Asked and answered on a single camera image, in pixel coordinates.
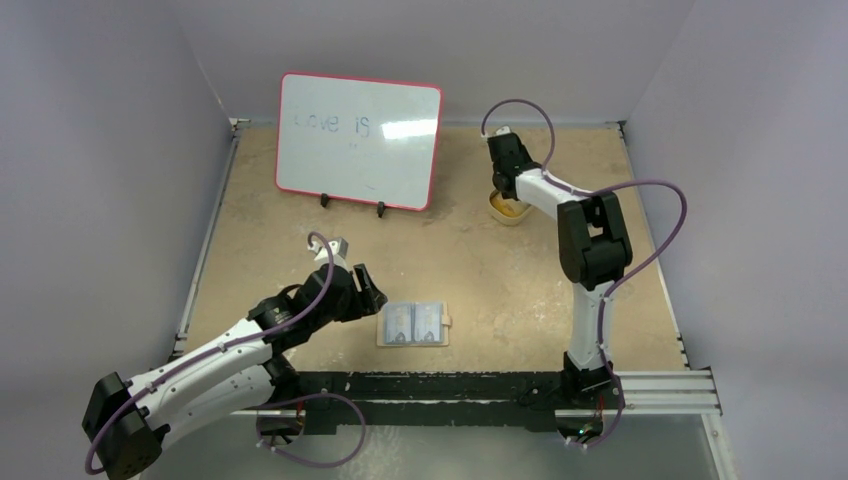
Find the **silver VIP credit card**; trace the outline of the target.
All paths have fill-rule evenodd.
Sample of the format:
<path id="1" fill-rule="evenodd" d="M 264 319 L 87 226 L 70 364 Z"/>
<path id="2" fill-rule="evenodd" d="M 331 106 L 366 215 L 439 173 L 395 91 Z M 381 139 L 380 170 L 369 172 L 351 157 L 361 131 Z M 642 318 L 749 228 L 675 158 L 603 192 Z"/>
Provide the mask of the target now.
<path id="1" fill-rule="evenodd" d="M 413 340 L 423 344 L 443 342 L 443 304 L 422 302 L 414 305 Z"/>

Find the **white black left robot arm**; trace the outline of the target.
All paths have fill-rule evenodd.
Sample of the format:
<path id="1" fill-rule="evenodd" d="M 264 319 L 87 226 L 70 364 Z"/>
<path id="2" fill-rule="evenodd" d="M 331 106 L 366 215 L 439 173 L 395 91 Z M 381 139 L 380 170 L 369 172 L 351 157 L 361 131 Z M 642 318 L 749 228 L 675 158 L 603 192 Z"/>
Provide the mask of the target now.
<path id="1" fill-rule="evenodd" d="M 182 437 L 235 411 L 343 401 L 306 390 L 284 353 L 332 322 L 379 313 L 387 301 L 364 265 L 323 263 L 198 350 L 127 380 L 102 377 L 82 420 L 86 473 L 130 479 Z"/>

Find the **beige card holder wallet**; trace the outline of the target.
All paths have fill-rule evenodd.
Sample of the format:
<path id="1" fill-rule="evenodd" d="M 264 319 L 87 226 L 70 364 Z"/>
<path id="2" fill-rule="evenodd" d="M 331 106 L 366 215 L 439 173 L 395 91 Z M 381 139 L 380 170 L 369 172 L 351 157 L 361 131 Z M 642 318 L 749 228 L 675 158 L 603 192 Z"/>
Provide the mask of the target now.
<path id="1" fill-rule="evenodd" d="M 451 327 L 445 302 L 387 303 L 377 316 L 376 344 L 384 348 L 446 347 Z"/>

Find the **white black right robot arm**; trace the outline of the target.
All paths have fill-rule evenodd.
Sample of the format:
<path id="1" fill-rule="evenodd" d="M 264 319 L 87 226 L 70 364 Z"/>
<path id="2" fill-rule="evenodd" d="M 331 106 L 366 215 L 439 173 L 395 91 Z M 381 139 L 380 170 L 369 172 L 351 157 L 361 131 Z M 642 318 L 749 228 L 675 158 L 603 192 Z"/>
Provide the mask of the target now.
<path id="1" fill-rule="evenodd" d="M 493 185 L 504 199 L 525 203 L 556 221 L 560 266 L 573 284 L 573 320 L 564 354 L 561 392 L 576 407 L 611 382 L 609 289 L 624 277 L 633 250 L 614 193 L 592 194 L 546 172 L 517 133 L 504 127 L 487 138 Z"/>

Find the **light patterned credit card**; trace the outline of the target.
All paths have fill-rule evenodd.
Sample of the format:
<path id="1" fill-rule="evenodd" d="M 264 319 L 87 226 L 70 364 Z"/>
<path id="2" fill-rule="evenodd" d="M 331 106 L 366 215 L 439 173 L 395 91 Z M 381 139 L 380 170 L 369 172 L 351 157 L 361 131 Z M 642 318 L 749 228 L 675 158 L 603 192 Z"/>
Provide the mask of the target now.
<path id="1" fill-rule="evenodd" d="M 413 306 L 411 303 L 387 304 L 384 314 L 384 342 L 407 344 L 413 340 Z"/>

